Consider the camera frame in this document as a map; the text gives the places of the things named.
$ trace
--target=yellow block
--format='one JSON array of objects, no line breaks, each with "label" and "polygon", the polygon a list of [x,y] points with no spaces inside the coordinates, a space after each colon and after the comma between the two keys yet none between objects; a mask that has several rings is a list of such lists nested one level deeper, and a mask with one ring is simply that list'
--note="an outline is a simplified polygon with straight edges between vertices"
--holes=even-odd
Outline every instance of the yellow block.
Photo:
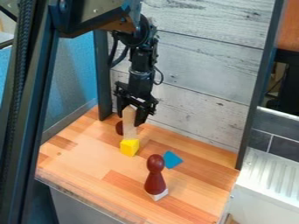
[{"label": "yellow block", "polygon": [[121,152],[129,157],[133,157],[139,150],[139,139],[122,140]]}]

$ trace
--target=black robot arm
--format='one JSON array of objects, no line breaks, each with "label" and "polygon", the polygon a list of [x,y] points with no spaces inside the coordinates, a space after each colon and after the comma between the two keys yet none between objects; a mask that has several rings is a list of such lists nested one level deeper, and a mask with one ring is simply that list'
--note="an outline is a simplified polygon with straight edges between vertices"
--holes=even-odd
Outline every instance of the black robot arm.
[{"label": "black robot arm", "polygon": [[[136,107],[135,126],[145,123],[148,115],[154,115],[158,100],[151,95],[154,84],[163,82],[163,74],[157,70],[155,64],[157,55],[158,36],[156,27],[141,15],[140,24],[134,33],[114,31],[112,33],[114,45],[109,56],[109,65],[114,67],[121,62],[129,51],[129,82],[117,81],[115,95],[117,97],[117,114],[122,117],[122,110],[128,105]],[[126,47],[121,56],[113,61],[120,40]],[[161,73],[161,80],[155,82],[156,70]]]}]

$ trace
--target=dark red object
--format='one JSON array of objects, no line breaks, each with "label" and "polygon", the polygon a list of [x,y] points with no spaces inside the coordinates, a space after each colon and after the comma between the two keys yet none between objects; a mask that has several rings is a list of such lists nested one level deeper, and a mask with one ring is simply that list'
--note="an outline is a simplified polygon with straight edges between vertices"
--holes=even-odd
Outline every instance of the dark red object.
[{"label": "dark red object", "polygon": [[160,155],[154,154],[148,158],[147,166],[149,176],[147,177],[144,189],[147,193],[157,195],[166,189],[166,184],[161,171],[164,168],[164,159]]},{"label": "dark red object", "polygon": [[122,121],[118,122],[115,125],[115,131],[118,135],[123,136],[123,127],[122,127]]}]

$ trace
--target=light blue wall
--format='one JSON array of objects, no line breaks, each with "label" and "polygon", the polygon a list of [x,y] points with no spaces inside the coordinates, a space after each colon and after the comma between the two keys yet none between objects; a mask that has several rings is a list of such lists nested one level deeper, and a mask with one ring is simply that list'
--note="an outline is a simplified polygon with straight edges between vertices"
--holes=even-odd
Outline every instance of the light blue wall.
[{"label": "light blue wall", "polygon": [[[0,51],[0,101],[10,49]],[[45,129],[96,97],[94,38],[89,32],[75,39],[61,39],[55,61]]]}]

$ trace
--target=blue triangle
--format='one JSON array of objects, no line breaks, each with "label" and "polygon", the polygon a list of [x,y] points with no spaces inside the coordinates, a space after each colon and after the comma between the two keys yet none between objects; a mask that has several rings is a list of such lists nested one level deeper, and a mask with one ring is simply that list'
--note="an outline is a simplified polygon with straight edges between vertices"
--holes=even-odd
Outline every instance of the blue triangle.
[{"label": "blue triangle", "polygon": [[163,158],[165,161],[165,166],[168,169],[172,169],[183,162],[183,159],[181,159],[180,157],[178,157],[176,154],[174,154],[172,151],[169,150],[165,152]]}]

